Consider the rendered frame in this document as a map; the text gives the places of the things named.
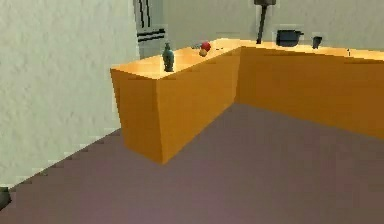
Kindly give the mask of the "orange kitchen counter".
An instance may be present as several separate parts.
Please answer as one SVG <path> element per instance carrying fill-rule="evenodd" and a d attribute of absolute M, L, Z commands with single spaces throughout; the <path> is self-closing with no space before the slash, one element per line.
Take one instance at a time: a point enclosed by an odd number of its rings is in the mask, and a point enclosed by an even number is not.
<path fill-rule="evenodd" d="M 384 139 L 384 51 L 217 39 L 111 68 L 125 145 L 167 163 L 233 103 Z"/>

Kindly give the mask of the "dark green bottle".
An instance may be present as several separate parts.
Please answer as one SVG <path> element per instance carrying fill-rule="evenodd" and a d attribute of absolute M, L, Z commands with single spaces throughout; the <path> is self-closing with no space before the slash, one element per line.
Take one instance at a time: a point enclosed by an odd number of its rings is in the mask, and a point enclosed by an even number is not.
<path fill-rule="evenodd" d="M 166 72 L 172 72 L 173 71 L 173 64 L 174 64 L 174 53 L 171 50 L 169 43 L 165 44 L 165 48 L 164 48 L 162 57 L 163 57 L 163 62 L 164 62 L 164 70 Z"/>

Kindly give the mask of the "grey fridge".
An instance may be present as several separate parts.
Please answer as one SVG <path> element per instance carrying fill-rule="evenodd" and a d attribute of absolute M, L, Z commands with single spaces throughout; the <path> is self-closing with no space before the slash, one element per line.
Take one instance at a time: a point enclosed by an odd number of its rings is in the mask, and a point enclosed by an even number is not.
<path fill-rule="evenodd" d="M 140 58 L 162 53 L 165 42 L 164 0 L 133 0 Z"/>

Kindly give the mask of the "black pot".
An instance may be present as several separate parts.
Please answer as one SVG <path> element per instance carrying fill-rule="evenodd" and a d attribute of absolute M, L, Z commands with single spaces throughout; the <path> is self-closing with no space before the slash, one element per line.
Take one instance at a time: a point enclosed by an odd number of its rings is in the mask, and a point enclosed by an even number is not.
<path fill-rule="evenodd" d="M 297 30 L 278 30 L 276 44 L 281 47 L 294 47 L 302 35 L 303 32 Z"/>

